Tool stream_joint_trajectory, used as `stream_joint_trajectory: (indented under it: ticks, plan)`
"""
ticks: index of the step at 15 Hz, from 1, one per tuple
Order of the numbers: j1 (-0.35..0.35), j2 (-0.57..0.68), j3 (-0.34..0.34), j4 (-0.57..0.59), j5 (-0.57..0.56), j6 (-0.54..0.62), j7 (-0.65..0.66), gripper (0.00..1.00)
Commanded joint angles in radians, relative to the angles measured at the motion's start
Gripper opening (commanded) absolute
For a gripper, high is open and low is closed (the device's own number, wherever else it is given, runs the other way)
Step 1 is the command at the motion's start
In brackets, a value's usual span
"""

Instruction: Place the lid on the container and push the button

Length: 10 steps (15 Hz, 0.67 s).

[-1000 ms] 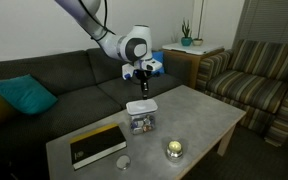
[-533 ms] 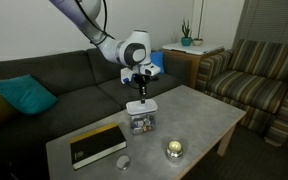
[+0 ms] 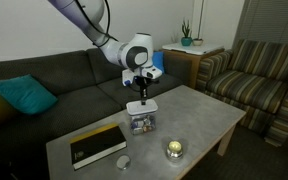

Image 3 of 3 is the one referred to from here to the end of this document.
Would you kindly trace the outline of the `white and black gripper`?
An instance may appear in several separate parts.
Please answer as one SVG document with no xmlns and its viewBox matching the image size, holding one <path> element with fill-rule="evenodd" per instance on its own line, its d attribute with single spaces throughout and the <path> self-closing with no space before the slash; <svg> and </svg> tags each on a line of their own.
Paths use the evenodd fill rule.
<svg viewBox="0 0 288 180">
<path fill-rule="evenodd" d="M 138 67 L 135 70 L 125 69 L 122 71 L 122 84 L 129 86 L 134 80 L 139 78 L 157 80 L 162 75 L 162 71 L 154 65 L 150 67 Z M 141 105 L 146 105 L 147 88 L 140 87 Z"/>
</svg>

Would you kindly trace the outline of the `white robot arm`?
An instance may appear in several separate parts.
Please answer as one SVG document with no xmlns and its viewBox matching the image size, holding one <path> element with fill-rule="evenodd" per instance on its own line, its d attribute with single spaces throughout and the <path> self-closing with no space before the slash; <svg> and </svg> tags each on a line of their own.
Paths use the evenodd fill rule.
<svg viewBox="0 0 288 180">
<path fill-rule="evenodd" d="M 123 67 L 122 83 L 129 86 L 136 81 L 140 86 L 141 104 L 148 99 L 147 87 L 157 80 L 162 71 L 153 65 L 153 40 L 150 34 L 137 33 L 128 43 L 122 43 L 103 30 L 100 21 L 107 0 L 48 0 L 61 14 L 76 25 L 98 47 L 106 59 Z"/>
</svg>

